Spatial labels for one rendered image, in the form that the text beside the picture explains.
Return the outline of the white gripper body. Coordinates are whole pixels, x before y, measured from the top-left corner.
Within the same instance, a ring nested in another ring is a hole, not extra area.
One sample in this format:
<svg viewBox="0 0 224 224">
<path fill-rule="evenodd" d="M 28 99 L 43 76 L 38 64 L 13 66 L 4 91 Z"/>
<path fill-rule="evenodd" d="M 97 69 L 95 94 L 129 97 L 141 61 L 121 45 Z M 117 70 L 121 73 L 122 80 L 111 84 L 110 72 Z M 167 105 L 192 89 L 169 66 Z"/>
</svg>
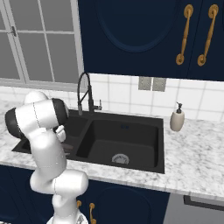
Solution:
<svg viewBox="0 0 224 224">
<path fill-rule="evenodd" d="M 60 125 L 56 129 L 56 136 L 59 139 L 61 143 L 63 143 L 66 140 L 66 132 L 65 132 L 65 127 L 63 125 Z"/>
</svg>

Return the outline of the silver sink drain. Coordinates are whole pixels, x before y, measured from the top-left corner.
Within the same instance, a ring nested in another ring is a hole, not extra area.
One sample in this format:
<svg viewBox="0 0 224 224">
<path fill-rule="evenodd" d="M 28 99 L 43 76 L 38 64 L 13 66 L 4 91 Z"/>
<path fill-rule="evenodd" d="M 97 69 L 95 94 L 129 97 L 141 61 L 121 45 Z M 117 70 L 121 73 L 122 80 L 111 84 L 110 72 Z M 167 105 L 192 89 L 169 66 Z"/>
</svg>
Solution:
<svg viewBox="0 0 224 224">
<path fill-rule="evenodd" d="M 112 157 L 112 162 L 113 163 L 127 165 L 129 163 L 129 161 L 130 161 L 129 157 L 127 155 L 122 154 L 122 153 L 115 154 Z"/>
</svg>

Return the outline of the black double sink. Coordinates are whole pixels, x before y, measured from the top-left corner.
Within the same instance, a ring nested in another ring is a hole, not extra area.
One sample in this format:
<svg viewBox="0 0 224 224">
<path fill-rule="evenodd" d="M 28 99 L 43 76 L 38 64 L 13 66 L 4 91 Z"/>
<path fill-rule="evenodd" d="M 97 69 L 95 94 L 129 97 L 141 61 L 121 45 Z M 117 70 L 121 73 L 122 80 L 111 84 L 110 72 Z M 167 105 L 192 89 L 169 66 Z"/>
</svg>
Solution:
<svg viewBox="0 0 224 224">
<path fill-rule="evenodd" d="M 145 172 L 165 172 L 164 121 L 134 115 L 117 115 L 71 110 L 65 124 L 66 140 L 73 146 L 67 158 L 98 165 L 110 165 Z M 31 152 L 22 140 L 16 152 Z M 115 154 L 129 157 L 128 164 L 112 162 Z"/>
</svg>

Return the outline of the black spring tap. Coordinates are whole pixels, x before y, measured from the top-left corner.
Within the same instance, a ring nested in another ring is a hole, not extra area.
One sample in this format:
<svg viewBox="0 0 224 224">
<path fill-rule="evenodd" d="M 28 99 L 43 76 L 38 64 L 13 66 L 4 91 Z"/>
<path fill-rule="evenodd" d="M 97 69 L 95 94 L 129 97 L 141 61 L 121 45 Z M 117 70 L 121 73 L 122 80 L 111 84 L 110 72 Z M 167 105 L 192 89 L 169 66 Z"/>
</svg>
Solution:
<svg viewBox="0 0 224 224">
<path fill-rule="evenodd" d="M 83 76 L 86 75 L 87 76 L 87 91 L 86 93 L 81 96 L 80 95 L 80 90 L 81 90 L 81 80 L 83 78 Z M 94 105 L 94 99 L 93 99 L 93 94 L 92 94 L 92 86 L 91 86 L 91 81 L 90 81 L 90 77 L 89 74 L 86 72 L 83 72 L 80 75 L 80 78 L 78 80 L 78 86 L 77 86 L 77 99 L 78 99 L 78 112 L 79 115 L 82 115 L 82 101 L 85 99 L 86 95 L 88 95 L 88 111 L 90 114 L 93 114 L 96 110 L 102 110 L 102 105 Z"/>
</svg>

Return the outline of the navy base cupboard door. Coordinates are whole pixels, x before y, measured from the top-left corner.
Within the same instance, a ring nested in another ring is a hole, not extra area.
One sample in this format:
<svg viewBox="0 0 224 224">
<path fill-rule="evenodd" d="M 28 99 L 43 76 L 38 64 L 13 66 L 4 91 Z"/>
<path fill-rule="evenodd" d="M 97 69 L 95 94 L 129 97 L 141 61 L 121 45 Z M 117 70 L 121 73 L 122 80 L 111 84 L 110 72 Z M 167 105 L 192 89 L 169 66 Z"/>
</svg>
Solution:
<svg viewBox="0 0 224 224">
<path fill-rule="evenodd" d="M 52 195 L 34 192 L 33 170 L 0 165 L 0 222 L 46 224 L 53 216 Z"/>
<path fill-rule="evenodd" d="M 169 197 L 168 192 L 89 180 L 78 200 L 88 221 L 94 203 L 96 224 L 163 224 Z"/>
</svg>

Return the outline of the white framed window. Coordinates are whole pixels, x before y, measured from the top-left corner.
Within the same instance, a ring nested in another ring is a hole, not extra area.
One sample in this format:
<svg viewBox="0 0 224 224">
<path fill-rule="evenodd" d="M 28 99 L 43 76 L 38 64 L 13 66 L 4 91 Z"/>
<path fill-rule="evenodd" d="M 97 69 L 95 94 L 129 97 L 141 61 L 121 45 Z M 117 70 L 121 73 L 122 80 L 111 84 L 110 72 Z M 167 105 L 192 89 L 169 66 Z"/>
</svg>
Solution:
<svg viewBox="0 0 224 224">
<path fill-rule="evenodd" d="M 0 0 L 0 86 L 85 90 L 77 0 Z"/>
</svg>

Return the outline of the beige soap dispenser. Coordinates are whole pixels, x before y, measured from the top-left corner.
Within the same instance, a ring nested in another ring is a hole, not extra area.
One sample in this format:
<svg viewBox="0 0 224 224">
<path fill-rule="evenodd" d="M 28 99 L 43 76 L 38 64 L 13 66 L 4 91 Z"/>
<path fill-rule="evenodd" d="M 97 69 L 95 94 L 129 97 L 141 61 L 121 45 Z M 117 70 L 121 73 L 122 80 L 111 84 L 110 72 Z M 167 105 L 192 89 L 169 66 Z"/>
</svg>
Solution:
<svg viewBox="0 0 224 224">
<path fill-rule="evenodd" d="M 170 119 L 170 128 L 173 131 L 179 132 L 185 121 L 185 113 L 182 110 L 182 103 L 178 102 L 178 108 L 174 110 L 171 114 L 171 119 Z"/>
</svg>

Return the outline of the navy cupboard door oval panel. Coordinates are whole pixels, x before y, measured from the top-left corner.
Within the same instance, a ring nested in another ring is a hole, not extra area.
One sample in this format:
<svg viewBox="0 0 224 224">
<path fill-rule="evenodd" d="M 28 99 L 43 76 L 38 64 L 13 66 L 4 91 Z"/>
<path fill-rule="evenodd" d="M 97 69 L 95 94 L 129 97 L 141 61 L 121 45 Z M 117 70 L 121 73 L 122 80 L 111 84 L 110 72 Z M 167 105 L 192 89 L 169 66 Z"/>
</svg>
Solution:
<svg viewBox="0 0 224 224">
<path fill-rule="evenodd" d="M 176 64 L 186 26 L 193 14 L 185 60 Z M 179 78 L 187 76 L 202 0 L 78 0 L 84 70 Z"/>
</svg>

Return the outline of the grey dishwasher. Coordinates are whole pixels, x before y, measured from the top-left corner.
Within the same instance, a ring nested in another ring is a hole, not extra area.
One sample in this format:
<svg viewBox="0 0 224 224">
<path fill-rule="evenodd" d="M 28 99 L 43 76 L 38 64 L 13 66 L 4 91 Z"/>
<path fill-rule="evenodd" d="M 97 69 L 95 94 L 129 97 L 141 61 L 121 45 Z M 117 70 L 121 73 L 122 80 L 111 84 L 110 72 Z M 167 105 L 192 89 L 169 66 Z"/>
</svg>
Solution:
<svg viewBox="0 0 224 224">
<path fill-rule="evenodd" d="M 177 193 L 170 194 L 164 224 L 224 224 L 224 211 L 185 205 L 183 196 Z M 224 198 L 212 199 L 208 195 L 189 196 L 224 202 Z"/>
</svg>

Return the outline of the grey wall socket plate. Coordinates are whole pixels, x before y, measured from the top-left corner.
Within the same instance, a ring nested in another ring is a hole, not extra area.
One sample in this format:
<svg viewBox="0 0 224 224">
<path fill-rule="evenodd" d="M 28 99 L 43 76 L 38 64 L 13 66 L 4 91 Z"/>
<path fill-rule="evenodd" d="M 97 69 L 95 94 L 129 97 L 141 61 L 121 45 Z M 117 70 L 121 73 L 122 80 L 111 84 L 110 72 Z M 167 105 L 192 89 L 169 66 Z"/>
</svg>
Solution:
<svg viewBox="0 0 224 224">
<path fill-rule="evenodd" d="M 139 90 L 151 90 L 151 77 L 140 77 L 138 80 Z"/>
<path fill-rule="evenodd" d="M 154 77 L 152 83 L 152 90 L 158 92 L 164 92 L 165 85 L 166 85 L 166 78 Z"/>
</svg>

